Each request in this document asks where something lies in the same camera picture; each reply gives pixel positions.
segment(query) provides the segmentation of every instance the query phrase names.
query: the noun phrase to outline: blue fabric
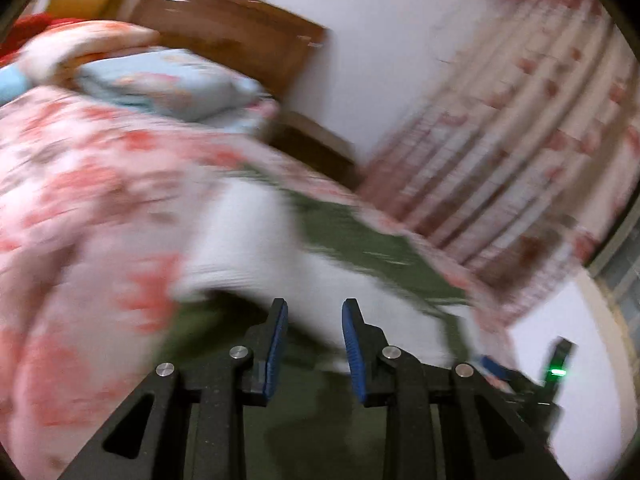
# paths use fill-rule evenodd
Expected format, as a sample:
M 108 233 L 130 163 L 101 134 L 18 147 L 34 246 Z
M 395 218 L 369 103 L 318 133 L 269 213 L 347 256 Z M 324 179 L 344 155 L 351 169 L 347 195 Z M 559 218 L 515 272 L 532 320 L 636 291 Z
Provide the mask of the blue fabric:
M 20 97 L 32 87 L 15 63 L 0 68 L 0 106 Z
M 78 69 L 76 83 L 111 104 L 183 121 L 245 106 L 262 91 L 254 80 L 182 49 L 93 61 Z

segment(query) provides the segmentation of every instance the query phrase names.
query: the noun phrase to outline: light blue pillow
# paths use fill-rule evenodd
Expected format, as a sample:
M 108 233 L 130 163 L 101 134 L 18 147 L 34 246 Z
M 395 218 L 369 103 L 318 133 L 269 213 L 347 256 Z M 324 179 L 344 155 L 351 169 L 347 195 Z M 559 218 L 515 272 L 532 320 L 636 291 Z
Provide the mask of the light blue pillow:
M 20 97 L 32 87 L 15 63 L 0 68 L 0 106 Z

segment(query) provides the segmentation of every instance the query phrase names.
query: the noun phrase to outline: curtain fold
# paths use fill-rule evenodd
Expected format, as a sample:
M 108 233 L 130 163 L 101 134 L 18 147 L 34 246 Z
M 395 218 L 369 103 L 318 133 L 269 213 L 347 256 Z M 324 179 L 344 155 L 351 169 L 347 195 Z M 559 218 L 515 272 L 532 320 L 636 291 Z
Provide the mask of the curtain fold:
M 358 192 L 492 286 L 513 322 L 626 205 L 639 176 L 637 79 L 597 0 L 508 0 Z

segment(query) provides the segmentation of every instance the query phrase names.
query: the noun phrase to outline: triangular cutout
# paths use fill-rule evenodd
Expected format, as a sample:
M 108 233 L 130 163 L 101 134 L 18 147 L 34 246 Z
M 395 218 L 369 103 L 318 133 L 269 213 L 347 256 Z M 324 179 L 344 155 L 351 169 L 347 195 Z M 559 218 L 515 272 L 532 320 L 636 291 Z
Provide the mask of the triangular cutout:
M 518 435 L 483 396 L 476 395 L 476 410 L 491 458 L 500 460 L 524 451 Z
M 102 448 L 125 458 L 136 458 L 140 453 L 146 423 L 154 405 L 154 396 L 145 394 L 107 437 Z

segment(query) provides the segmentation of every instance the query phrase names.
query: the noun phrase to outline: floral bedsheet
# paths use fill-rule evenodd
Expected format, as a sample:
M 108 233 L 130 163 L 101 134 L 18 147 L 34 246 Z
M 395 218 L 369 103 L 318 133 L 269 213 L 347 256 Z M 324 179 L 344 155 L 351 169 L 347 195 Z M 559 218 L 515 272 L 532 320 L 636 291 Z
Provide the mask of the floral bedsheet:
M 248 136 L 38 87 L 0 108 L 0 440 L 28 480 L 56 478 L 148 373 L 168 295 L 220 176 L 251 164 L 282 186 L 401 226 Z M 492 355 L 512 364 L 491 294 L 412 242 L 466 290 Z

